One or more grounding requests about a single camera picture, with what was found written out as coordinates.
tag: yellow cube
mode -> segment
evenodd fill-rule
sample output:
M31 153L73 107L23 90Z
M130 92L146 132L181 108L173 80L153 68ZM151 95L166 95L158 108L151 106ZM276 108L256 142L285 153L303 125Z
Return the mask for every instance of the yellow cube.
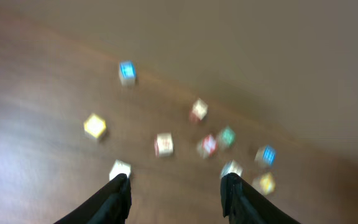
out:
M95 139L99 140L106 132L106 122L96 114L91 114L84 122L85 133Z
M272 173L267 173L260 178L260 187L265 195L274 191L276 184Z

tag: gray wall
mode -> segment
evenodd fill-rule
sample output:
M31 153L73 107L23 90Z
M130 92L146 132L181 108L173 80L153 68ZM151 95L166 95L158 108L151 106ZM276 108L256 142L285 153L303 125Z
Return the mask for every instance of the gray wall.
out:
M0 4L358 161L358 1Z

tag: red and white cube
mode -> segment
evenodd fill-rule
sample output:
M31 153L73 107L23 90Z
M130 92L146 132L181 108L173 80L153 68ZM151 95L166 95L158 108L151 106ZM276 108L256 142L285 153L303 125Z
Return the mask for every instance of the red and white cube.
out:
M198 143L197 151L200 156L205 159L214 154L216 151L216 145L215 138L212 136L212 134L210 134Z
M155 156L164 157L173 154L173 141L171 133L158 134L154 141Z
M190 121L192 123L199 123L202 121L208 112L208 105L201 99L198 99L190 111Z

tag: light blue cube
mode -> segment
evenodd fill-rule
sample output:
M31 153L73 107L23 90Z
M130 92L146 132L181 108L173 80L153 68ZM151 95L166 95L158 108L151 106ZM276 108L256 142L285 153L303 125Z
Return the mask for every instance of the light blue cube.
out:
M255 161L262 167L270 167L273 165L275 157L276 151L272 146L267 145L258 150L258 153L255 156Z
M119 78L124 86L135 85L136 71L131 61L121 62L119 64Z

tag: dice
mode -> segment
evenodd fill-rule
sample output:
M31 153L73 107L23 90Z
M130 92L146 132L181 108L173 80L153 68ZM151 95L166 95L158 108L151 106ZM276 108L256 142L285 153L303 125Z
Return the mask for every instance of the dice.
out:
M218 142L218 147L220 150L226 150L233 145L235 138L236 134L228 126L219 132L218 136L216 137L216 141Z
M118 174L126 174L129 178L131 174L131 165L116 160L109 174L109 180L113 180Z
M84 122L85 134L94 140L100 140L106 133L106 122L96 114L91 114Z
M121 62L119 64L119 79L123 86L132 86L136 83L135 66L131 61Z
M224 177L227 174L235 173L238 176L241 177L242 174L242 167L240 164L238 164L236 161L230 161L226 165L224 165L222 172L221 172L221 178Z
M154 141L155 156L163 157L173 154L173 141L171 133L158 134Z
M204 119L208 112L208 105L201 99L198 99L190 111L189 119L192 123L199 123Z
M212 134L206 136L198 143L197 151L203 159L211 156L216 151L216 141Z
M255 156L255 161L259 166L271 167L273 165L274 159L276 157L276 151L271 146L261 147Z
M254 179L252 186L262 195L268 195L274 191L276 183L274 182L272 173L268 172Z

